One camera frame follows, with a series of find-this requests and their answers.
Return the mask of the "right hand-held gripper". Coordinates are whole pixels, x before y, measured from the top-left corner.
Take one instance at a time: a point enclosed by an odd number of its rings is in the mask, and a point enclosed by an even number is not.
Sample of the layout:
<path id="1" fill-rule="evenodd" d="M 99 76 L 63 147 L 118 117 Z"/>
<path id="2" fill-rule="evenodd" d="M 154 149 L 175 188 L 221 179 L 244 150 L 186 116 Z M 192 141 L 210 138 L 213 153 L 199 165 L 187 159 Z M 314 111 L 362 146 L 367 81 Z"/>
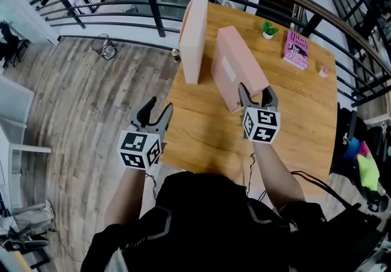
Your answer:
<path id="1" fill-rule="evenodd" d="M 245 138 L 252 142 L 273 143 L 280 130 L 280 113 L 278 98 L 271 86 L 262 91 L 261 107 L 252 101 L 247 87 L 238 85 L 238 95 L 241 106 L 245 110 L 242 126 Z"/>

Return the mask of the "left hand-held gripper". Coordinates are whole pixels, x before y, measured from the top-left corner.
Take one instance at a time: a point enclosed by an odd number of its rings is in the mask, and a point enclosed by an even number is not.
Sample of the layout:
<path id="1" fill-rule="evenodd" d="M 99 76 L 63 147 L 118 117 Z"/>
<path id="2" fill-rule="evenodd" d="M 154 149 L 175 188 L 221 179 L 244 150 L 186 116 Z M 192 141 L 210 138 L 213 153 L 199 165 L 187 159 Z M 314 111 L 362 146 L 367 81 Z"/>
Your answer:
<path id="1" fill-rule="evenodd" d="M 150 124 L 150 115 L 157 97 L 153 96 L 141 106 L 136 114 L 139 126 L 131 122 L 126 130 L 120 132 L 117 152 L 128 168 L 149 170 L 157 164 L 164 149 L 164 133 L 168 130 L 174 106 L 169 103 L 158 120 Z"/>

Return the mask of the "pink box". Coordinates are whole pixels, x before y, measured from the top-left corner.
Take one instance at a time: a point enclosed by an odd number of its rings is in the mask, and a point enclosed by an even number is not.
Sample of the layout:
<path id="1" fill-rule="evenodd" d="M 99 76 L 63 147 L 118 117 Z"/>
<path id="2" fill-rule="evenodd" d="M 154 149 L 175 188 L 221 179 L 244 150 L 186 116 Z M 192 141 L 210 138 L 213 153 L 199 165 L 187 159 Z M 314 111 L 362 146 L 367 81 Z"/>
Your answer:
<path id="1" fill-rule="evenodd" d="M 230 113 L 241 107 L 238 86 L 243 83 L 255 97 L 269 86 L 263 70 L 234 26 L 220 28 L 211 74 Z"/>

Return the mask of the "beige box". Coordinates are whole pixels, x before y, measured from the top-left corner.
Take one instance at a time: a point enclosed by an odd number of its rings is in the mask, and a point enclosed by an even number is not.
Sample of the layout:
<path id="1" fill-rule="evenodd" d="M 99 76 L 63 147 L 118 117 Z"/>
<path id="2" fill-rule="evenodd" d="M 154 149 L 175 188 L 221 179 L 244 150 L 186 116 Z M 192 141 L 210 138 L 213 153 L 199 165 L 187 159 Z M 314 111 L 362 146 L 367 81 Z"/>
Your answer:
<path id="1" fill-rule="evenodd" d="M 179 50 L 185 82 L 198 84 L 205 46 L 208 1 L 190 0 L 180 30 Z"/>

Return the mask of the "person's left forearm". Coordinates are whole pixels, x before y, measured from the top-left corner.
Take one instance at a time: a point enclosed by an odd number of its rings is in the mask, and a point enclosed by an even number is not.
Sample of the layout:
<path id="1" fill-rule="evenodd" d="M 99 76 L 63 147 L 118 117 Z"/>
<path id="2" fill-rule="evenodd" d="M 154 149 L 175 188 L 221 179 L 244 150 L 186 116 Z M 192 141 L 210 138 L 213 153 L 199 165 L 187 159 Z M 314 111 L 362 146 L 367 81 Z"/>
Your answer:
<path id="1" fill-rule="evenodd" d="M 155 205 L 153 181 L 143 170 L 126 168 L 104 214 L 104 226 L 130 226 Z"/>

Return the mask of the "person's right forearm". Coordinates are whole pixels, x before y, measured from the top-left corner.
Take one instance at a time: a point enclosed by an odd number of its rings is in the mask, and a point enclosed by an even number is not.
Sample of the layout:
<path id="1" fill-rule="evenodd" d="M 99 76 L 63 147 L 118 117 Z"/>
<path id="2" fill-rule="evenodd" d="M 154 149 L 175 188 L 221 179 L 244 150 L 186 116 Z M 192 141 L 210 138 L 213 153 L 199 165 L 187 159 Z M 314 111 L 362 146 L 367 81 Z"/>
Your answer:
<path id="1" fill-rule="evenodd" d="M 302 187 L 272 145 L 253 142 L 253 147 L 266 193 L 277 211 L 292 202 L 305 201 Z"/>

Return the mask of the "pink book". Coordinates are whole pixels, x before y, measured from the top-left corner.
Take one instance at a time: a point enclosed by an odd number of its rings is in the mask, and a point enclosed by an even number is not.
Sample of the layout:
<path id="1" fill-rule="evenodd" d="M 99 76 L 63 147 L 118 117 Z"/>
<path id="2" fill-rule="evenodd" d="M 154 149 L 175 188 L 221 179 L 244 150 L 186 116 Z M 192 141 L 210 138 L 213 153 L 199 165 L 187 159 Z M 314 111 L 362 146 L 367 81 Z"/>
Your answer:
<path id="1" fill-rule="evenodd" d="M 300 34 L 288 30 L 283 60 L 295 67 L 306 70 L 308 67 L 309 43 Z"/>

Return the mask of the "small green potted plant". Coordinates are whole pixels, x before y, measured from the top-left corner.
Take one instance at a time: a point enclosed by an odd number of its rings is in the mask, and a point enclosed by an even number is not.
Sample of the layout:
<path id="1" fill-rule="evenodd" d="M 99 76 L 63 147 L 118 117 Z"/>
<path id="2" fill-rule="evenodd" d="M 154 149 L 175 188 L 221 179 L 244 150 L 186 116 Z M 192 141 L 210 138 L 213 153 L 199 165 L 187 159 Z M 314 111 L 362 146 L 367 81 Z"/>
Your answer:
<path id="1" fill-rule="evenodd" d="M 272 39 L 274 37 L 274 35 L 279 31 L 278 28 L 275 28 L 271 22 L 269 21 L 265 21 L 263 24 L 262 24 L 262 34 L 263 34 L 263 37 L 265 39 Z"/>

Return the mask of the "black office chair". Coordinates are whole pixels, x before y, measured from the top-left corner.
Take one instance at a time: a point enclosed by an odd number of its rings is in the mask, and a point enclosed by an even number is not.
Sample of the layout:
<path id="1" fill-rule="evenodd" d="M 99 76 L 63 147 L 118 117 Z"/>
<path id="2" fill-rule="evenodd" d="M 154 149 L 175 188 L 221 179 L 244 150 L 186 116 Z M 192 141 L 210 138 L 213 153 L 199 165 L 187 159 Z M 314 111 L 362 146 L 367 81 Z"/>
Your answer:
<path id="1" fill-rule="evenodd" d="M 359 166 L 356 160 L 344 160 L 348 140 L 355 137 L 365 141 L 375 159 L 378 170 L 378 190 L 370 191 L 361 186 Z M 372 212 L 384 212 L 391 198 L 391 126 L 367 127 L 357 112 L 340 108 L 337 113 L 337 129 L 331 172 L 342 175 L 357 188 Z"/>

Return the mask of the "blue cushion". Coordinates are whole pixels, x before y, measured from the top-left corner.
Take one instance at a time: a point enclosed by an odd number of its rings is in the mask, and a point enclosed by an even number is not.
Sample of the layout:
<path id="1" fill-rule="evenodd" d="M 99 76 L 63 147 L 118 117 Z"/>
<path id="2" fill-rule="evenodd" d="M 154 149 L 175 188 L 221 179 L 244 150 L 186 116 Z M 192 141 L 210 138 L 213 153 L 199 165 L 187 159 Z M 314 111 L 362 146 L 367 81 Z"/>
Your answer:
<path id="1" fill-rule="evenodd" d="M 356 156 L 360 151 L 361 143 L 362 141 L 356 139 L 355 137 L 353 137 L 352 140 L 348 140 L 347 143 L 348 148 L 346 152 L 343 154 L 342 158 L 344 160 L 352 160 L 352 161 L 356 160 Z"/>

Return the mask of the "person's black shirt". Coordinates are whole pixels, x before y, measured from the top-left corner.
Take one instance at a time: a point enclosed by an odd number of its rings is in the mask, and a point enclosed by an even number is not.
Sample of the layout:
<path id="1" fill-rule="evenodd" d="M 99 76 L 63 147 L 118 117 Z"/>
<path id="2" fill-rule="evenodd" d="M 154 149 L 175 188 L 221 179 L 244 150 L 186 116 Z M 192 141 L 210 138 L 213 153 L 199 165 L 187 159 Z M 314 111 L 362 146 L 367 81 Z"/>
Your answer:
<path id="1" fill-rule="evenodd" d="M 318 204 L 292 202 L 274 212 L 227 177 L 179 172 L 166 177 L 140 219 L 94 235 L 81 272 L 290 272 L 283 247 L 324 222 Z"/>

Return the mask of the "yellow-green cushion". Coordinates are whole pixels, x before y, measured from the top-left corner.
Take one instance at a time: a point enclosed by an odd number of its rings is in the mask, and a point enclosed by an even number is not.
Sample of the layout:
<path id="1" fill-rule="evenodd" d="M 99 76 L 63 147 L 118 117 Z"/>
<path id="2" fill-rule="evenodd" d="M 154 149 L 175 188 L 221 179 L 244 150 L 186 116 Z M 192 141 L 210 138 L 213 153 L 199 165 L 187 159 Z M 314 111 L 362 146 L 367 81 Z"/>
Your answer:
<path id="1" fill-rule="evenodd" d="M 368 153 L 367 156 L 357 155 L 361 186 L 370 191 L 378 190 L 379 170 L 375 159 Z"/>

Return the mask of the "white desk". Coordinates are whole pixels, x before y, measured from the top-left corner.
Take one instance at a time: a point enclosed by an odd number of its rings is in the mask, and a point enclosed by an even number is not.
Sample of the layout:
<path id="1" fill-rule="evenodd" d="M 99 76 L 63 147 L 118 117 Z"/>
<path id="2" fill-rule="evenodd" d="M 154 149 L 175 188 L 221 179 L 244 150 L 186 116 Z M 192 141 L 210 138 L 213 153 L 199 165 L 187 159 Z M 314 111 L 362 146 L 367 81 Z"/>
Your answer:
<path id="1" fill-rule="evenodd" d="M 51 153 L 48 147 L 24 143 L 33 98 L 33 91 L 0 75 L 0 195 L 9 213 L 22 208 L 22 153 Z"/>

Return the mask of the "gray cloth bag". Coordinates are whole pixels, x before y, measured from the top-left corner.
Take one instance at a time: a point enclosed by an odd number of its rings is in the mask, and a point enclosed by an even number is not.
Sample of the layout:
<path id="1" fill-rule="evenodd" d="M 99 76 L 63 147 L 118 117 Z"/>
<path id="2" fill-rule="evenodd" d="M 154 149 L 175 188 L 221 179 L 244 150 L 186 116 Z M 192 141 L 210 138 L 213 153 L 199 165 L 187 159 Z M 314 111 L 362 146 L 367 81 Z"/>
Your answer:
<path id="1" fill-rule="evenodd" d="M 46 250 L 53 220 L 49 201 L 13 213 L 0 207 L 0 272 L 41 272 L 51 261 Z"/>

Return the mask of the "black bag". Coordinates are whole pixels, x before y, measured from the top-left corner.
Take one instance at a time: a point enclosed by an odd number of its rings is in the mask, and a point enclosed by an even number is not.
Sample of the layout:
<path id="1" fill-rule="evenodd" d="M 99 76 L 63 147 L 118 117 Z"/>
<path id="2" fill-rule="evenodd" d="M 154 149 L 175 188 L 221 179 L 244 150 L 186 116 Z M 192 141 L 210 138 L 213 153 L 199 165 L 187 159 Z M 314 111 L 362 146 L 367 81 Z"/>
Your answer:
<path id="1" fill-rule="evenodd" d="M 355 206 L 290 237 L 289 261 L 298 272 L 355 272 L 382 240 L 381 219 Z"/>

